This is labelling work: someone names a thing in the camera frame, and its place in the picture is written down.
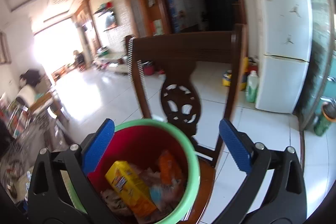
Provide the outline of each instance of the white refrigerator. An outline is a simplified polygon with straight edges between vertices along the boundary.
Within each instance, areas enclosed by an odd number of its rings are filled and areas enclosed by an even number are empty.
[[[255,107],[292,113],[309,65],[310,0],[256,0],[259,88]]]

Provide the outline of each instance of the metal screw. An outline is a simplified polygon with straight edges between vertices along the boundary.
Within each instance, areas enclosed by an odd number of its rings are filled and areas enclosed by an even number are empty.
[[[72,150],[72,151],[76,151],[78,148],[79,148],[79,145],[76,144],[76,143],[70,145],[70,150]]]
[[[287,147],[287,151],[288,151],[289,153],[291,153],[291,154],[294,154],[294,153],[295,153],[295,148],[292,147],[292,146],[288,146],[288,147]]]
[[[43,155],[43,154],[45,154],[45,153],[47,153],[47,149],[46,149],[46,148],[42,148],[42,149],[40,150],[40,154]]]
[[[255,143],[255,148],[259,150],[263,150],[265,146],[262,143]]]

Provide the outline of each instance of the green trash bin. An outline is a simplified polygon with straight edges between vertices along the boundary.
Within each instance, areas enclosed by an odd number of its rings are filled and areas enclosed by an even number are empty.
[[[322,105],[322,113],[319,116],[319,120],[314,126],[314,132],[318,136],[322,136],[329,128],[332,122],[336,122],[336,101]]]

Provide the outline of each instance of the seated person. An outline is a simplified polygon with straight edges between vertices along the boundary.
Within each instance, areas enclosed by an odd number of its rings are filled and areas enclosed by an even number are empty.
[[[79,70],[86,69],[85,59],[83,53],[79,51],[73,51],[73,55],[75,56],[75,67],[79,68]]]

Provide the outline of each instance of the brick textured wall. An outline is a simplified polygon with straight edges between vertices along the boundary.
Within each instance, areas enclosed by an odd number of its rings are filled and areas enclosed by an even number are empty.
[[[96,23],[98,35],[103,46],[108,46],[113,52],[125,52],[125,36],[133,34],[130,18],[131,15],[125,0],[90,0],[89,3],[91,10],[94,13],[98,9],[99,5],[108,1],[113,2],[118,26],[114,29],[103,32],[105,29],[104,24],[99,24],[99,19],[94,16],[93,20]]]

